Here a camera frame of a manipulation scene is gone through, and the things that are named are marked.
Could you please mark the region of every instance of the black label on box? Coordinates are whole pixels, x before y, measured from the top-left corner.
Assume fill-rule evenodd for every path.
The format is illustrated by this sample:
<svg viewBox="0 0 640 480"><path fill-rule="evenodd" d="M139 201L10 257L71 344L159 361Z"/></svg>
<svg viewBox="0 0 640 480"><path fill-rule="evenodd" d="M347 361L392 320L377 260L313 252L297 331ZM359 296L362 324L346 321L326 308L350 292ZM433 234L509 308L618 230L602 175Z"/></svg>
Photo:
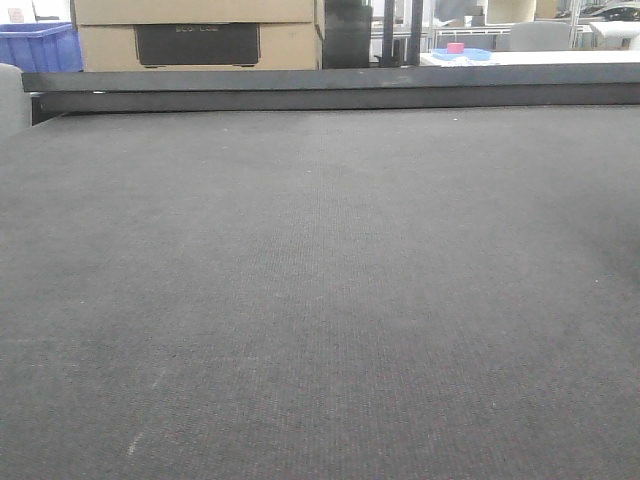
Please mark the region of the black label on box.
<svg viewBox="0 0 640 480"><path fill-rule="evenodd" d="M257 23L136 25L135 32L145 66L250 66L260 59Z"/></svg>

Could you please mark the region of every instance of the cardboard box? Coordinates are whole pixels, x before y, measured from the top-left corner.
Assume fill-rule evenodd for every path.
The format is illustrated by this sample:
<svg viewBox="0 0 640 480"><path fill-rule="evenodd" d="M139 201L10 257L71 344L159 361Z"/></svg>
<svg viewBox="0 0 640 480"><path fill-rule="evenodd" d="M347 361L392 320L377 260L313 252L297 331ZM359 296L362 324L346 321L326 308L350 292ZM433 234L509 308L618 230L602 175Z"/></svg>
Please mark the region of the cardboard box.
<svg viewBox="0 0 640 480"><path fill-rule="evenodd" d="M80 26L87 72L198 70L315 70L322 62L322 37L314 23L259 25L259 58L253 66L156 65L140 62L134 25Z"/></svg>
<svg viewBox="0 0 640 480"><path fill-rule="evenodd" d="M323 0L75 0L78 25L315 23Z"/></svg>
<svg viewBox="0 0 640 480"><path fill-rule="evenodd" d="M487 25L533 22L535 13L536 0L488 0L485 21Z"/></svg>
<svg viewBox="0 0 640 480"><path fill-rule="evenodd" d="M558 13L558 0L538 0L536 18L555 18Z"/></svg>

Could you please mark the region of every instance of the pink object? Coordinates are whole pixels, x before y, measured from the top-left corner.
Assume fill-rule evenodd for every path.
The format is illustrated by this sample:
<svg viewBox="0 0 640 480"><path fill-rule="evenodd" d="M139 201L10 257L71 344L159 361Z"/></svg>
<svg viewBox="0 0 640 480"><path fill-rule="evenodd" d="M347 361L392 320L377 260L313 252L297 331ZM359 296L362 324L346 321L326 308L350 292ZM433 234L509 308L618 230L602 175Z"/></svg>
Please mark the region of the pink object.
<svg viewBox="0 0 640 480"><path fill-rule="evenodd" d="M464 43L447 43L447 53L464 53Z"/></svg>

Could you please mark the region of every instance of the black metal rail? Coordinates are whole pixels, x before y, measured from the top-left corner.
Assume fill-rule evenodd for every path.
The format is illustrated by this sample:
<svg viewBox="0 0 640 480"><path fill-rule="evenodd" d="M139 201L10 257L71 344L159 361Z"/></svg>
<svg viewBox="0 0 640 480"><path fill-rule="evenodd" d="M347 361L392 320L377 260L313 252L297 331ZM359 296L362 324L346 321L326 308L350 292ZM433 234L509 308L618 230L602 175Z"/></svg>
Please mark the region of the black metal rail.
<svg viewBox="0 0 640 480"><path fill-rule="evenodd" d="M640 104L640 65L24 74L43 112Z"/></svg>

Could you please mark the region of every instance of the chair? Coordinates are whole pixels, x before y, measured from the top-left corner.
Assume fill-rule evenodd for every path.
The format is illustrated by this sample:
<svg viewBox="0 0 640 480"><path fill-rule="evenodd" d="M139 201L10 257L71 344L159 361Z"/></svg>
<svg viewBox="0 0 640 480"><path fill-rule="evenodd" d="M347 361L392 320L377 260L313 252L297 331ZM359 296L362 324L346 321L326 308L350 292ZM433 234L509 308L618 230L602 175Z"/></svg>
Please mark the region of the chair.
<svg viewBox="0 0 640 480"><path fill-rule="evenodd" d="M22 88L22 72L0 63L0 142L31 126L31 99Z"/></svg>
<svg viewBox="0 0 640 480"><path fill-rule="evenodd" d="M564 22L516 23L509 34L512 52L550 52L571 49L571 26Z"/></svg>

